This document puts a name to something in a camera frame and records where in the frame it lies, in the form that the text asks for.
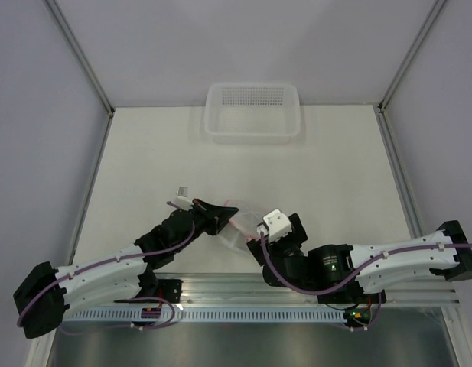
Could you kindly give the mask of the aluminium frame post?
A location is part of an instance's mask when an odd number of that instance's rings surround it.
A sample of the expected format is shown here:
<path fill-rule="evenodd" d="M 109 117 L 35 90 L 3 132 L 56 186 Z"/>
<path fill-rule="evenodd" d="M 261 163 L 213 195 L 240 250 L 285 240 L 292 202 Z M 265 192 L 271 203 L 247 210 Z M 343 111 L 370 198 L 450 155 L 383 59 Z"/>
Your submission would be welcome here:
<path fill-rule="evenodd" d="M 103 108 L 106 110 L 107 115 L 109 117 L 112 117 L 115 112 L 115 107 L 111 103 L 109 97 L 106 95 L 106 92 L 103 89 L 103 86 L 99 81 L 98 76 L 96 75 L 83 48 L 77 40 L 77 37 L 74 34 L 74 31 L 70 26 L 70 23 L 67 20 L 65 14 L 63 13 L 63 10 L 61 9 L 58 1 L 44 0 L 43 3 L 49 11 L 54 23 L 58 27 L 59 32 L 65 40 L 68 48 L 70 49 L 84 76 L 86 77 L 89 85 L 93 89 L 93 92 L 95 93 L 96 97 L 100 101 Z"/>
<path fill-rule="evenodd" d="M 415 58 L 420 53 L 422 47 L 425 45 L 425 42 L 432 32 L 435 24 L 440 18 L 441 14 L 447 7 L 448 0 L 435 0 L 428 11 L 425 20 L 422 22 L 420 28 L 418 29 L 412 43 L 410 44 L 408 50 L 406 51 L 405 56 L 403 57 L 399 68 L 395 72 L 391 83 L 387 87 L 382 99 L 377 104 L 377 109 L 380 113 L 384 113 L 387 106 L 392 101 L 393 96 L 396 94 L 398 88 L 400 87 L 403 79 L 405 78 L 407 72 L 411 68 Z"/>

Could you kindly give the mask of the left aluminium frame post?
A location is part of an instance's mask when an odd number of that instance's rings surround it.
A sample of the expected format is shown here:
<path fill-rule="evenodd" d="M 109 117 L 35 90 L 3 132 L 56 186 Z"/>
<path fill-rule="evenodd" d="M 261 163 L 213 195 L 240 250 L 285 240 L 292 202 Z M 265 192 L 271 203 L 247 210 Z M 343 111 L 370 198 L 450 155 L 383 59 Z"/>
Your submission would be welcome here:
<path fill-rule="evenodd" d="M 43 3 L 49 11 L 54 23 L 58 27 L 59 32 L 65 40 L 68 48 L 70 49 L 84 76 L 86 77 L 89 85 L 93 89 L 93 92 L 95 93 L 96 97 L 100 101 L 103 108 L 106 110 L 107 115 L 109 117 L 112 117 L 115 112 L 115 107 L 111 103 L 109 97 L 106 95 L 106 92 L 103 89 L 103 86 L 99 81 L 98 76 L 96 75 L 83 48 L 77 40 L 77 37 L 74 34 L 74 31 L 70 26 L 70 23 L 67 20 L 65 14 L 63 13 L 63 10 L 61 9 L 58 1 L 44 0 Z"/>

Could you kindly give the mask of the right aluminium frame post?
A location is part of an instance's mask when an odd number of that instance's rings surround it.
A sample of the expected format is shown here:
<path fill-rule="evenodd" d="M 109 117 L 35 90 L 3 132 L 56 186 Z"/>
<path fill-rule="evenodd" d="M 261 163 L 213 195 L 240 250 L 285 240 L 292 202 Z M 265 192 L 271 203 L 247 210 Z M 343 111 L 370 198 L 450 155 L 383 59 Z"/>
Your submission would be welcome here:
<path fill-rule="evenodd" d="M 398 88 L 400 87 L 403 79 L 405 78 L 407 72 L 411 68 L 415 58 L 420 53 L 422 47 L 425 45 L 425 42 L 432 32 L 435 24 L 440 18 L 441 14 L 447 7 L 448 0 L 435 0 L 428 11 L 425 20 L 422 22 L 420 28 L 418 29 L 412 43 L 410 44 L 408 50 L 406 51 L 405 56 L 403 57 L 399 68 L 395 72 L 391 83 L 387 87 L 382 99 L 377 104 L 377 109 L 380 113 L 384 113 L 387 106 L 392 101 L 393 96 L 396 94 Z"/>

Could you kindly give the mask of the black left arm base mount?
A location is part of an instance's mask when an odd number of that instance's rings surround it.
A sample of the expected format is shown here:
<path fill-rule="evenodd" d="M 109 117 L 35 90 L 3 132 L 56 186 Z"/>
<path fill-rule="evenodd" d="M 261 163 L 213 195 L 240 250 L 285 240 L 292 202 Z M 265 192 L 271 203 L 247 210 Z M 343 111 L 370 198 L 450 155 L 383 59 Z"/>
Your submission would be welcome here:
<path fill-rule="evenodd" d="M 160 297 L 171 304 L 178 304 L 182 294 L 181 279 L 159 279 L 148 290 L 142 292 L 143 297 Z"/>

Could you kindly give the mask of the white perforated plastic basket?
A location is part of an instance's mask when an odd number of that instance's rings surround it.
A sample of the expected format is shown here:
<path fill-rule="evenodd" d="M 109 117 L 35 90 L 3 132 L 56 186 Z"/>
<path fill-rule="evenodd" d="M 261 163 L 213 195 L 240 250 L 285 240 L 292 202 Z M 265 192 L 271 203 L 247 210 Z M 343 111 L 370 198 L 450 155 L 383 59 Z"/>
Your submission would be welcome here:
<path fill-rule="evenodd" d="M 218 144 L 287 144 L 301 133 L 298 91 L 287 83 L 213 84 L 203 128 Z"/>

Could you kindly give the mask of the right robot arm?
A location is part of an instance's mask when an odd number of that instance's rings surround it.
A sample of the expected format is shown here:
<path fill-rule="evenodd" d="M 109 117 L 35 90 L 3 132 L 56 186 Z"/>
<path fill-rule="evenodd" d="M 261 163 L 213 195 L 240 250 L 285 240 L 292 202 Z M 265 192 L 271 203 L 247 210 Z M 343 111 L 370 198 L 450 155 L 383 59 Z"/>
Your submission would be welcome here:
<path fill-rule="evenodd" d="M 315 296 L 321 304 L 375 304 L 385 290 L 429 275 L 446 281 L 472 279 L 472 243 L 460 223 L 444 222 L 435 232 L 385 245 L 323 245 L 303 252 L 308 240 L 298 214 L 266 215 L 247 242 L 264 282 Z"/>

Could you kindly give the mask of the white mesh laundry bag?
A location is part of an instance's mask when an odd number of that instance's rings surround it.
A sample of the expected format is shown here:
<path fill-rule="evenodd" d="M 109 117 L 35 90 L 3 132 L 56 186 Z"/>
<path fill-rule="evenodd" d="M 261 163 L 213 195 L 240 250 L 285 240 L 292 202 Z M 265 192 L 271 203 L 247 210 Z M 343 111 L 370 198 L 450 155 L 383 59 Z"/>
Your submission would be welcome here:
<path fill-rule="evenodd" d="M 227 226 L 218 235 L 221 243 L 240 255 L 249 254 L 246 243 L 258 239 L 257 226 L 270 209 L 245 200 L 229 199 L 225 207 L 236 207 L 239 211 L 229 220 Z"/>

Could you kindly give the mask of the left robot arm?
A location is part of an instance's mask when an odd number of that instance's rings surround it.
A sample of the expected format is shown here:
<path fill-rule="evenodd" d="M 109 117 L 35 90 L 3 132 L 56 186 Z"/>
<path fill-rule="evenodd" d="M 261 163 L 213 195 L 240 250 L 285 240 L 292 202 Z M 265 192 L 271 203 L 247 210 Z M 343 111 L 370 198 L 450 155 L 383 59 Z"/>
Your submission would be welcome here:
<path fill-rule="evenodd" d="M 33 267 L 13 294 L 17 325 L 28 339 L 58 328 L 65 317 L 89 307 L 120 302 L 148 303 L 158 293 L 155 270 L 168 265 L 201 235 L 216 236 L 238 213 L 199 199 L 173 211 L 131 245 L 100 260 L 55 268 Z"/>

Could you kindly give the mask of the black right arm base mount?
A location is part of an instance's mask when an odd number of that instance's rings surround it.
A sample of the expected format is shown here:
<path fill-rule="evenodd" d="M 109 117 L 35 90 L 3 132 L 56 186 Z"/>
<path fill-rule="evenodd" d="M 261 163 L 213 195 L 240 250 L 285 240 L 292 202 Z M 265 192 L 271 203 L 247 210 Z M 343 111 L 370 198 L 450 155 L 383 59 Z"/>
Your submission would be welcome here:
<path fill-rule="evenodd" d="M 384 304 L 386 299 L 386 292 L 381 291 L 375 294 L 364 294 L 363 292 L 346 292 L 341 291 L 334 294 L 325 294 L 317 297 L 319 304 L 378 304 L 379 299 Z"/>

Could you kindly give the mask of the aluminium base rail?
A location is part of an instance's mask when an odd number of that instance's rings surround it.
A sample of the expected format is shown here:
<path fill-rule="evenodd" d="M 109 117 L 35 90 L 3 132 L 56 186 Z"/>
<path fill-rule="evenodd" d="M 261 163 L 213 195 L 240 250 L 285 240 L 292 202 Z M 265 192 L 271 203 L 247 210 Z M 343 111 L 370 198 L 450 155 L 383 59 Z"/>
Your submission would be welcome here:
<path fill-rule="evenodd" d="M 283 287 L 270 287 L 260 274 L 158 274 L 181 281 L 181 303 L 195 307 L 304 307 L 315 296 Z M 391 286 L 385 290 L 386 307 L 458 307 L 452 283 L 436 277 Z"/>

